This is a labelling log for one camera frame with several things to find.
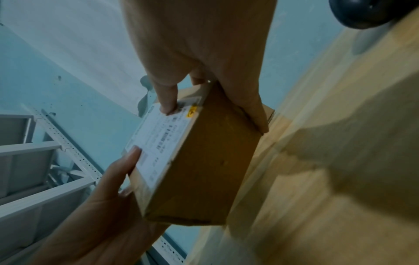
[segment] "black rounded object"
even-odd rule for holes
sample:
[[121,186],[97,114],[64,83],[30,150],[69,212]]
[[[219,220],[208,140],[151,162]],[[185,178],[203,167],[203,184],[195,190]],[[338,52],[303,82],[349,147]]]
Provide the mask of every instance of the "black rounded object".
[[366,29],[380,26],[414,8],[419,0],[329,0],[333,14],[343,25]]

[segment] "yellow sticker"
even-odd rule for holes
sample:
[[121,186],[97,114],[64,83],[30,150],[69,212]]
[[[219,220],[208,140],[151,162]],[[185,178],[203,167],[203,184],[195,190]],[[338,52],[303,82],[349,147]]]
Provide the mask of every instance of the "yellow sticker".
[[195,114],[197,108],[198,108],[198,106],[196,104],[193,104],[191,106],[191,108],[189,109],[188,114],[186,115],[186,117],[187,118],[192,118],[193,115]]

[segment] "hand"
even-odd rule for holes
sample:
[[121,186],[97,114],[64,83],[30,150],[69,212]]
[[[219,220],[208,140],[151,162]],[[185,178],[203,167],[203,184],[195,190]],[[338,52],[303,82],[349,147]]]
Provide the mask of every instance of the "hand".
[[163,113],[177,84],[218,80],[259,131],[269,131],[259,74],[276,0],[121,0],[128,32]]
[[142,219],[134,194],[118,194],[140,157],[133,149],[106,170],[90,197],[34,255],[38,264],[134,264],[168,228]]

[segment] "person's left hand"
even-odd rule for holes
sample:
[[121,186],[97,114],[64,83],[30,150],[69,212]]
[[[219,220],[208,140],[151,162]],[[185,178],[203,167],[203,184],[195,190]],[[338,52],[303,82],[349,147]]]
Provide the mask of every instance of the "person's left hand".
[[118,189],[140,157],[133,149],[106,170],[90,197],[35,253],[37,264],[134,264],[168,228],[141,217],[134,194]]

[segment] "light wood surface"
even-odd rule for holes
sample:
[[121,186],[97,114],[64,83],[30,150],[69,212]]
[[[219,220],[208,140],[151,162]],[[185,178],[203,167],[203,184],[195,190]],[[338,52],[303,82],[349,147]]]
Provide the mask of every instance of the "light wood surface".
[[419,264],[419,10],[346,30],[260,141],[192,265]]

